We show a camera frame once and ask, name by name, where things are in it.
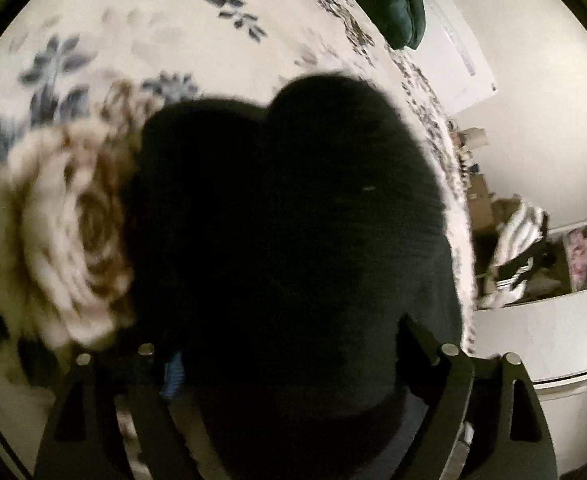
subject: blue fabric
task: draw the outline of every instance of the blue fabric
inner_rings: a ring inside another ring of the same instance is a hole
[[[165,364],[165,379],[160,395],[165,400],[175,399],[185,385],[185,368],[182,365],[182,352],[177,352]]]

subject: wall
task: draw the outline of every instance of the wall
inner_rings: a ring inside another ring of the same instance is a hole
[[[486,128],[489,186],[543,206],[552,226],[587,218],[587,32],[560,0],[454,0],[499,93],[456,116]]]

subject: metal screw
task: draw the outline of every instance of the metal screw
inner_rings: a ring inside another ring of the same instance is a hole
[[[451,343],[443,344],[440,349],[443,351],[443,354],[448,355],[449,357],[455,357],[460,353],[458,346]]]
[[[138,349],[138,353],[140,355],[154,355],[154,345],[152,345],[152,343],[145,343],[143,345],[140,345],[140,348]]]
[[[76,358],[76,364],[80,366],[87,366],[91,363],[91,356],[89,354],[80,354]]]
[[[514,354],[513,352],[509,352],[508,354],[506,354],[505,359],[510,365],[513,366],[518,366],[523,363],[523,360],[520,359],[520,356],[518,354]]]

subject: beige rose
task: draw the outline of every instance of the beige rose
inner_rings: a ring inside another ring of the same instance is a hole
[[[119,192],[134,172],[101,120],[29,132],[0,165],[0,314],[14,340],[96,349],[132,323]]]

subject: brown box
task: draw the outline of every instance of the brown box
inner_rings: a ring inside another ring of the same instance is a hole
[[[483,174],[471,176],[471,187],[467,190],[467,203],[474,234],[493,232],[496,221],[491,210],[491,195]]]

